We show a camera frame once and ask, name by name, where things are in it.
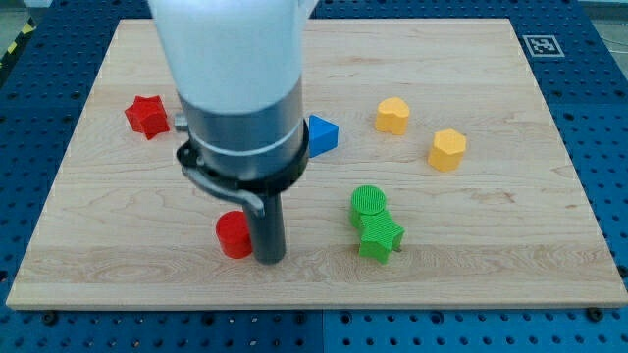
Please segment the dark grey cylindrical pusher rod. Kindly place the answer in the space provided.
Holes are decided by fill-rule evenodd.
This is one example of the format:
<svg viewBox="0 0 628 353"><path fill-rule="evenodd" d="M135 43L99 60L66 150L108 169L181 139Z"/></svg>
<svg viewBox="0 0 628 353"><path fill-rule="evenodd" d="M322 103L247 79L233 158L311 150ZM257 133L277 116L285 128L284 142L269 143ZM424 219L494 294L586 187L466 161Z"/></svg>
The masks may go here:
<svg viewBox="0 0 628 353"><path fill-rule="evenodd" d="M286 254L281 195L253 194L243 211L255 259L264 265L279 263Z"/></svg>

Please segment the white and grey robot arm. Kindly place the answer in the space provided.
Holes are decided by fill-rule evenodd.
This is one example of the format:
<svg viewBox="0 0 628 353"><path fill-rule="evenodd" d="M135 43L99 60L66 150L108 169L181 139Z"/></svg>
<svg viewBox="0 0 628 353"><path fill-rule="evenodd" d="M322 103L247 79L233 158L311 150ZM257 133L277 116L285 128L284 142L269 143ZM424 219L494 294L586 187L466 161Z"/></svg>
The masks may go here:
<svg viewBox="0 0 628 353"><path fill-rule="evenodd" d="M302 38L313 1L149 0L188 141L177 158L198 188L237 203L256 260L286 254L281 194L305 171Z"/></svg>

